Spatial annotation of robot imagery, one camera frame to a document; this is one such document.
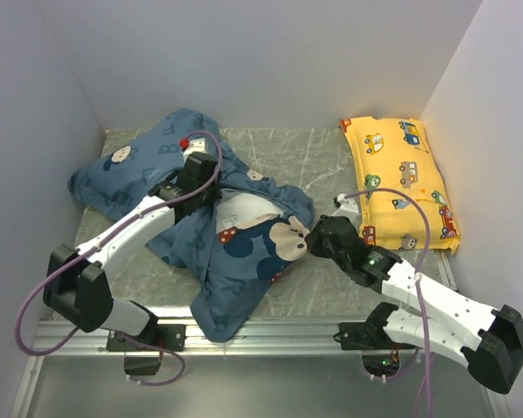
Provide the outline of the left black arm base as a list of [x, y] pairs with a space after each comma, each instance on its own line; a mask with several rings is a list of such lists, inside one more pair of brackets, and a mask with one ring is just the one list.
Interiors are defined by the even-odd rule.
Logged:
[[[123, 367], [128, 380], [144, 386], [162, 386], [176, 382], [186, 370], [186, 363], [180, 355], [185, 347], [186, 330], [184, 324], [158, 325], [156, 331], [144, 338], [111, 331], [105, 350], [124, 355]], [[154, 377], [168, 357], [179, 364], [174, 377], [167, 381], [143, 381], [143, 378]]]

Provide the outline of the white pillow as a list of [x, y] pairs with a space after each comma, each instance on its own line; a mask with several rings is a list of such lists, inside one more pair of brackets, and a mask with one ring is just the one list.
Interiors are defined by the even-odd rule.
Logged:
[[283, 210], [268, 199], [258, 195], [224, 189], [217, 202], [216, 229], [220, 233], [229, 228], [249, 228], [267, 218], [280, 216]]

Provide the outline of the blue cartoon print pillowcase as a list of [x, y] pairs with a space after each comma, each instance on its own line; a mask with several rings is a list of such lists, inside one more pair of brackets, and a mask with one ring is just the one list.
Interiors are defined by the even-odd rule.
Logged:
[[77, 170], [68, 188], [108, 219], [122, 219], [183, 166], [184, 138], [205, 140], [210, 154], [221, 158], [221, 198], [150, 240], [148, 248], [199, 281], [192, 315], [208, 340], [224, 342], [306, 254], [305, 236], [316, 215], [309, 196], [249, 168], [221, 140], [217, 123], [190, 109], [169, 114], [132, 143]]

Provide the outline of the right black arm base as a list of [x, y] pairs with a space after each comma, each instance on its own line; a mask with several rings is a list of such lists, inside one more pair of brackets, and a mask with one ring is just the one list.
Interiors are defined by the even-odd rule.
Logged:
[[333, 341], [342, 351], [361, 353], [363, 371], [371, 379], [388, 381], [402, 370], [401, 352], [415, 347], [393, 342], [365, 322], [341, 322]]

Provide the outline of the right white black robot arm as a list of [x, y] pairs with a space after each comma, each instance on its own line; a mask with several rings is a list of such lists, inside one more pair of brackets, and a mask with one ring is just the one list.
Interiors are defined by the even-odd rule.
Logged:
[[392, 300], [366, 321], [371, 345], [425, 348], [462, 365], [493, 392], [511, 391], [523, 368], [517, 309], [479, 303], [417, 272], [394, 252], [366, 244], [344, 216], [322, 216], [305, 240], [312, 255], [333, 260], [359, 286]]

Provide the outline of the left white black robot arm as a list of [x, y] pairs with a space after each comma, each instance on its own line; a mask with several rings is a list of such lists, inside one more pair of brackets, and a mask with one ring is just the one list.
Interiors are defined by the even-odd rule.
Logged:
[[129, 258], [159, 234], [219, 197], [218, 160], [192, 152], [184, 166], [154, 186], [113, 226], [76, 249], [61, 245], [51, 254], [44, 304], [79, 330], [127, 334], [138, 350], [158, 339], [158, 317], [149, 309], [112, 296], [109, 280]]

